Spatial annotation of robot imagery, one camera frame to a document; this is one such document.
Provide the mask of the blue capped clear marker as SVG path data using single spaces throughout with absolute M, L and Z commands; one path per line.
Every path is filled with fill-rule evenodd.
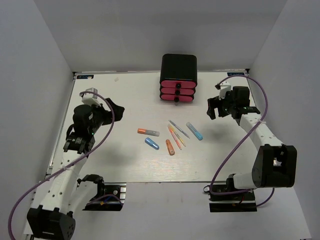
M 190 122 L 187 122 L 187 123 L 186 123 L 186 126 L 187 126 L 188 129 L 195 135 L 195 137 L 196 137 L 199 141 L 203 140 L 202 134 L 201 134 Z

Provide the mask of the pink drawer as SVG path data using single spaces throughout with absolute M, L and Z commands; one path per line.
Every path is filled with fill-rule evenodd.
M 197 83 L 191 80 L 179 80 L 179 79 L 165 79 L 160 85 L 163 88 L 178 88 L 180 86 L 181 89 L 193 89 L 197 86 Z
M 160 98 L 164 101 L 172 101 L 175 103 L 191 103 L 194 99 L 193 95 L 174 95 L 174 94 L 161 94 Z
M 160 92 L 165 95 L 186 95 L 191 96 L 196 91 L 194 88 L 171 88 L 171 87 L 162 87 Z

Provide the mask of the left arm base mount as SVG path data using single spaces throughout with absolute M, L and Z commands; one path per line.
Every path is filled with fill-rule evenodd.
M 120 212 L 126 199 L 126 183 L 105 183 L 104 196 L 97 200 L 92 198 L 84 207 L 84 211 L 92 212 Z

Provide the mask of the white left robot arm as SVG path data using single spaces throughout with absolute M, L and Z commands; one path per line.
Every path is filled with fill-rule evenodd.
M 102 199 L 106 187 L 102 176 L 79 173 L 95 144 L 95 133 L 101 126 L 122 119 L 124 107 L 106 98 L 111 110 L 105 110 L 96 99 L 83 100 L 73 110 L 73 123 L 66 132 L 62 159 L 51 179 L 51 187 L 39 206 L 27 213 L 27 221 L 33 236 L 45 240 L 69 240 L 72 238 L 76 212 L 83 210 L 94 200 Z

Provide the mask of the pink top drawer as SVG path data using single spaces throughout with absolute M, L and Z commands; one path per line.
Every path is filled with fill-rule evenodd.
M 165 79 L 160 85 L 163 88 L 178 88 L 180 86 L 181 89 L 193 89 L 197 86 L 197 83 L 191 80 L 179 80 L 179 79 Z

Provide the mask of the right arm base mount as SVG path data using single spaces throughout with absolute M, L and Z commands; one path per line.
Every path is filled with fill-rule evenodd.
M 211 213 L 244 213 L 256 212 L 256 198 L 253 192 L 213 195 L 209 191 L 209 185 L 203 188 L 203 192 L 209 195 L 209 211 Z

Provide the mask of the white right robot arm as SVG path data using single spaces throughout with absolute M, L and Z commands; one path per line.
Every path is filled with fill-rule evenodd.
M 263 121 L 261 112 L 250 106 L 248 87 L 227 84 L 216 88 L 219 95 L 208 99 L 207 115 L 212 120 L 231 116 L 246 132 L 244 138 L 256 147 L 257 156 L 249 172 L 230 174 L 223 189 L 214 190 L 210 185 L 210 193 L 236 200 L 258 188 L 291 188 L 296 177 L 297 149 L 280 141 Z

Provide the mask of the pink bottom drawer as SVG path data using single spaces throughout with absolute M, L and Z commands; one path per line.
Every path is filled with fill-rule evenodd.
M 193 95 L 174 95 L 174 94 L 161 94 L 160 98 L 164 101 L 172 101 L 175 103 L 191 103 L 194 99 Z

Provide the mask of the orange capped grey marker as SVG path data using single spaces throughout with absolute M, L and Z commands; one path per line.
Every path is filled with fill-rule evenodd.
M 155 136 L 155 137 L 159 137 L 160 136 L 160 132 L 159 131 L 149 130 L 149 129 L 144 129 L 144 128 L 138 128 L 137 129 L 137 133 L 138 134 L 143 134 L 143 135 Z

